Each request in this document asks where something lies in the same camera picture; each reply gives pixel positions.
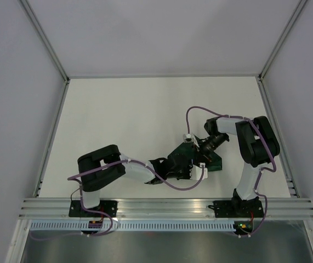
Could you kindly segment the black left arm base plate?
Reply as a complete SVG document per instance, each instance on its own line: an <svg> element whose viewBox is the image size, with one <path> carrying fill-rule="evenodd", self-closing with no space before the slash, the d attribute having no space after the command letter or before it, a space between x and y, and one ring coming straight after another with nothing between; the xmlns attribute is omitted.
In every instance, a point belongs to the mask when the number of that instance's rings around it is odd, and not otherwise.
<svg viewBox="0 0 313 263"><path fill-rule="evenodd" d="M117 201L102 200L97 207L83 209L80 200L74 200L70 203L69 217L70 218L99 218L106 217L105 214L114 218L118 209Z"/></svg>

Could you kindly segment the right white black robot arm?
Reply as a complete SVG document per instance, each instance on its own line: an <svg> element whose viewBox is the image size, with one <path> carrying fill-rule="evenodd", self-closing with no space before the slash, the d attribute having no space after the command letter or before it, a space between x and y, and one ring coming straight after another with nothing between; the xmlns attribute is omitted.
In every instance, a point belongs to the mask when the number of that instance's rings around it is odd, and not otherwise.
<svg viewBox="0 0 313 263"><path fill-rule="evenodd" d="M215 117L206 120L204 129L209 137L200 144L200 152L207 158L229 141L230 135L237 136L244 166L229 203L230 211L244 216L262 208L258 185L264 170L276 171L274 158L280 154L280 145L267 117Z"/></svg>

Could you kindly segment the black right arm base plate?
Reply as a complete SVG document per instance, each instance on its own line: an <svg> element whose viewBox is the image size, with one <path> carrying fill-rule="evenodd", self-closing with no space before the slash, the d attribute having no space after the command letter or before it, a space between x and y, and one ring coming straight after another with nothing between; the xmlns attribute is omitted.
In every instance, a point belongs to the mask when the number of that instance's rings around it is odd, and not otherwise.
<svg viewBox="0 0 313 263"><path fill-rule="evenodd" d="M262 218L264 209L262 202L258 199L251 201L213 201L208 208L214 211L216 218Z"/></svg>

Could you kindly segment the dark green cloth napkin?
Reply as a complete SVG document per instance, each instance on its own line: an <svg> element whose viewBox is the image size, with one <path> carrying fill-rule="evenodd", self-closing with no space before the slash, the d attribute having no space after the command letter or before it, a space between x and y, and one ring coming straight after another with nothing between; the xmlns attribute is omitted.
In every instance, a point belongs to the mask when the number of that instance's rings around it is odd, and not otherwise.
<svg viewBox="0 0 313 263"><path fill-rule="evenodd" d="M199 146L204 140L206 139L200 139L197 137L198 146L192 144L192 143L184 143L182 142L175 150L173 150L171 153L194 153L195 154L195 160L193 165L198 165L199 163L205 163L206 168L208 171L219 171L222 170L222 158L217 154L213 153L211 157L213 158L211 161L209 161L205 156L203 156L199 152Z"/></svg>

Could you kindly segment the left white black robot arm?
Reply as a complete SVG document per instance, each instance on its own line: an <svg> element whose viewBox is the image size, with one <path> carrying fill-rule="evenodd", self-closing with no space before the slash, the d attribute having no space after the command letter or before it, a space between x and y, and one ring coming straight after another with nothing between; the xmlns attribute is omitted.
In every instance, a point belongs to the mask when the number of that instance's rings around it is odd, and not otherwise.
<svg viewBox="0 0 313 263"><path fill-rule="evenodd" d="M171 185L168 179L196 180L198 185L206 177L203 163L196 164L194 154L173 151L166 158L145 163L120 153L117 145L109 145L78 159L81 210L89 217L100 212L100 190L125 176L147 185L165 183L178 191L188 191L194 186L181 188Z"/></svg>

